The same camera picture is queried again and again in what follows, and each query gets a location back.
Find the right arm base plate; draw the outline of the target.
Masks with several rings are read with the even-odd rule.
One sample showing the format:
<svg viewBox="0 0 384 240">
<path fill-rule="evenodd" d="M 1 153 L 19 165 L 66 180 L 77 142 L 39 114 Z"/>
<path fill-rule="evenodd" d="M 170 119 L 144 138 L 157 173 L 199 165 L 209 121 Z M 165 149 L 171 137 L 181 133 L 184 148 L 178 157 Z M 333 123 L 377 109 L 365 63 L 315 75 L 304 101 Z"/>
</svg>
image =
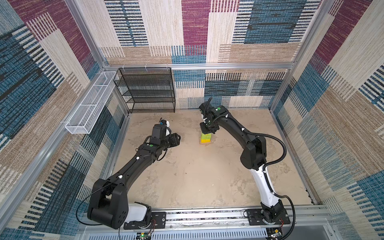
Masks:
<svg viewBox="0 0 384 240">
<path fill-rule="evenodd" d="M 272 210 L 248 209 L 245 211 L 250 226 L 266 226 L 266 225 L 290 225 L 291 220 L 286 211 L 283 209 L 277 213 Z"/>
</svg>

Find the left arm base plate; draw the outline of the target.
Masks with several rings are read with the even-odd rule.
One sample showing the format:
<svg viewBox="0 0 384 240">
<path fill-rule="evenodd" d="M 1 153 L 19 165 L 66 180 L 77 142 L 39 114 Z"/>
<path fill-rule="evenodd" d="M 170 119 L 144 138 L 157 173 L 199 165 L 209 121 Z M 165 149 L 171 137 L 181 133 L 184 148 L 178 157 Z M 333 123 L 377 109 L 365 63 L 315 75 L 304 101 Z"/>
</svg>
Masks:
<svg viewBox="0 0 384 240">
<path fill-rule="evenodd" d="M 149 230 L 149 229 L 164 229 L 167 220 L 166 212 L 151 212 L 146 214 L 142 221 L 125 222 L 124 230 Z"/>
</svg>

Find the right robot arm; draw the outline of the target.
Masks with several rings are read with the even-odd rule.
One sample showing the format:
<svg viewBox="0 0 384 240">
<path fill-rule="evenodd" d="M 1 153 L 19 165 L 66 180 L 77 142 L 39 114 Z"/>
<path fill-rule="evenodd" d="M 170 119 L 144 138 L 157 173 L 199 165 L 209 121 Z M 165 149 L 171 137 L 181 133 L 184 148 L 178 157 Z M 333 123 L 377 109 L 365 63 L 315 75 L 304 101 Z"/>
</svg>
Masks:
<svg viewBox="0 0 384 240">
<path fill-rule="evenodd" d="M 205 102 L 199 106 L 203 122 L 200 127 L 203 134 L 215 134 L 220 128 L 225 129 L 243 148 L 240 161 L 243 166 L 250 170 L 261 196 L 261 215 L 267 225 L 285 223 L 291 221 L 283 205 L 282 198 L 288 196 L 276 193 L 269 178 L 267 166 L 281 162 L 287 155 L 285 144 L 278 138 L 261 133 L 253 133 L 240 124 L 223 106 L 212 107 Z M 275 161 L 267 161 L 266 138 L 277 141 L 283 148 L 280 158 Z"/>
</svg>

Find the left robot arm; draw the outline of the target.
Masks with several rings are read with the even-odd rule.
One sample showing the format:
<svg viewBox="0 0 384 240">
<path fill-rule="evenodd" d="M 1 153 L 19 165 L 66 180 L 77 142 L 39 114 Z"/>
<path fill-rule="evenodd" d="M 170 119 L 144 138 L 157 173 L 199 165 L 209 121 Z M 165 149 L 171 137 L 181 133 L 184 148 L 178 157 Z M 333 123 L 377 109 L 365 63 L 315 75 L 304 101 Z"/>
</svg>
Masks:
<svg viewBox="0 0 384 240">
<path fill-rule="evenodd" d="M 166 155 L 169 148 L 177 147 L 182 137 L 177 133 L 163 139 L 148 136 L 139 146 L 134 157 L 114 175 L 106 180 L 98 179 L 92 193 L 85 199 L 89 201 L 87 218 L 94 226 L 107 226 L 119 229 L 125 223 L 134 222 L 141 228 L 152 223 L 152 208 L 143 203 L 129 203 L 128 191 L 137 178 L 156 161 Z"/>
</svg>

